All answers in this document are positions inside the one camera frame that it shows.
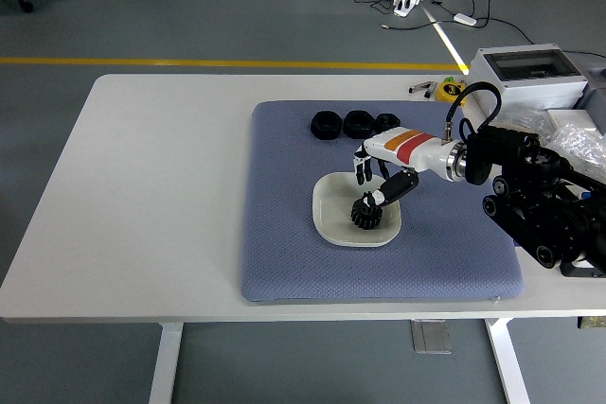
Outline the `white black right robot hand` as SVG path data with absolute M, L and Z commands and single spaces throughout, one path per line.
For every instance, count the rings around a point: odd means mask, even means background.
M 443 141 L 432 134 L 404 127 L 376 134 L 364 141 L 354 153 L 358 184 L 372 179 L 371 161 L 380 165 L 383 184 L 366 193 L 356 208 L 383 207 L 397 201 L 419 183 L 418 174 L 431 170 L 449 182 L 460 182 L 464 168 L 460 165 L 465 151 L 463 143 Z

